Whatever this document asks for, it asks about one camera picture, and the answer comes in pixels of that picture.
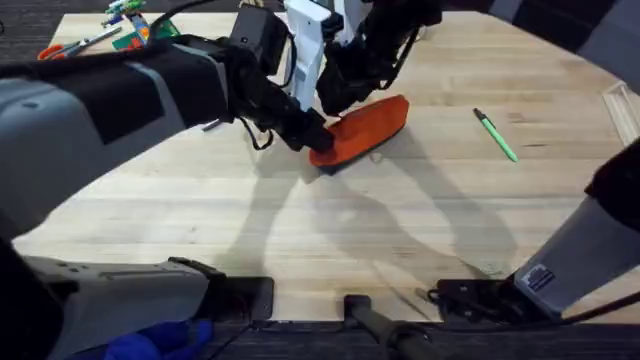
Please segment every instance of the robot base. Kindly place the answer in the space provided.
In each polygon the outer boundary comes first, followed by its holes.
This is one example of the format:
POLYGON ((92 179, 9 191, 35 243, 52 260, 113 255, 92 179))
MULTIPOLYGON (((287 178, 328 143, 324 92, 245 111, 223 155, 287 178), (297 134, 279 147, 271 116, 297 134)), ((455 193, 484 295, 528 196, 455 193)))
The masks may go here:
POLYGON ((507 280, 440 280, 436 288, 417 290, 438 306, 442 321, 456 324, 524 324, 556 319, 542 312, 507 280))

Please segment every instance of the marker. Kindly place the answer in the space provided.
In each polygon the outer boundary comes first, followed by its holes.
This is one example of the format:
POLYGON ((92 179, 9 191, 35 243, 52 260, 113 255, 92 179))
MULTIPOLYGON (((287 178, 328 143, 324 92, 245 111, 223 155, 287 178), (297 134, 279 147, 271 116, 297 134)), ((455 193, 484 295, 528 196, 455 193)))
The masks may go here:
POLYGON ((493 140, 495 140, 498 143, 502 151, 504 151, 504 153, 509 157, 509 159, 511 159, 511 161, 513 162, 518 162, 518 157, 513 152, 513 150, 511 150, 509 145, 507 145, 507 142, 504 141, 502 136, 500 136, 500 134, 496 130, 496 126, 493 125, 493 123, 491 122, 491 120, 489 120, 487 115, 483 114, 482 111, 478 109, 473 109, 473 113, 476 115, 478 120, 480 120, 480 122, 482 123, 482 126, 484 126, 484 128, 487 129, 487 131, 489 132, 493 140))

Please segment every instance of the blue cloth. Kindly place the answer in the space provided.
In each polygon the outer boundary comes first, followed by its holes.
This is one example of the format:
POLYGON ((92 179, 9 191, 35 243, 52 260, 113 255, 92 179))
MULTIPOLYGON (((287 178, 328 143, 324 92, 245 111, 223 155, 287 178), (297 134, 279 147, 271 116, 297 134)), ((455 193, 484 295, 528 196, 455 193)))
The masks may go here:
POLYGON ((186 322, 163 323, 121 336, 107 347, 104 360, 192 360, 213 338, 213 323, 199 321, 189 339, 186 322))

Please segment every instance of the wooden tabletop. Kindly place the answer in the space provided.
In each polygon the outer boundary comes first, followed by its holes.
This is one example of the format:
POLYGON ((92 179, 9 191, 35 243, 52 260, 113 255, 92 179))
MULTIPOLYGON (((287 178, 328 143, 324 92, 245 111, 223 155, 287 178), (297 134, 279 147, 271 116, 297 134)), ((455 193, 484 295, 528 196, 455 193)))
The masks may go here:
MULTIPOLYGON (((54 41, 96 34, 104 18, 66 15, 54 41)), ((230 33, 234 18, 180 14, 175 24, 215 38, 230 33)), ((89 52, 110 49, 105 41, 89 52)), ((339 319, 351 293, 372 296, 395 319, 437 319, 416 287, 509 275, 622 148, 600 96, 615 80, 494 18, 446 13, 392 88, 372 96, 404 94, 407 127, 339 175, 322 176, 306 151, 281 142, 255 152, 239 123, 192 129, 91 184, 15 244, 23 254, 66 260, 184 256, 230 275, 269 275, 275 319, 339 319), (520 162, 506 158, 474 107, 520 162)), ((626 295, 638 280, 627 274, 571 312, 626 295)), ((637 322, 640 313, 604 320, 637 322)))

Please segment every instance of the gray floor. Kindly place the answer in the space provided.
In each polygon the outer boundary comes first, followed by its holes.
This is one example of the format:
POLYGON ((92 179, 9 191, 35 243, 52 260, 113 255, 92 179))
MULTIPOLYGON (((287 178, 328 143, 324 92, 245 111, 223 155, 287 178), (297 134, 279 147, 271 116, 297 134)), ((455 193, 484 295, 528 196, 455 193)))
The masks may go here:
MULTIPOLYGON (((65 13, 100 13, 109 0, 0 0, 0 63, 35 59, 65 13)), ((148 0, 148 11, 165 11, 178 0, 148 0)), ((276 7, 271 0, 269 7, 276 7)), ((235 11, 236 0, 220 0, 198 11, 235 11)), ((248 332, 218 359, 384 359, 380 348, 361 331, 326 333, 336 324, 296 324, 282 332, 248 332)), ((214 351, 238 330, 216 329, 214 351)), ((640 326, 581 325, 553 332, 500 335, 433 334, 435 346, 469 359, 640 359, 640 326)))

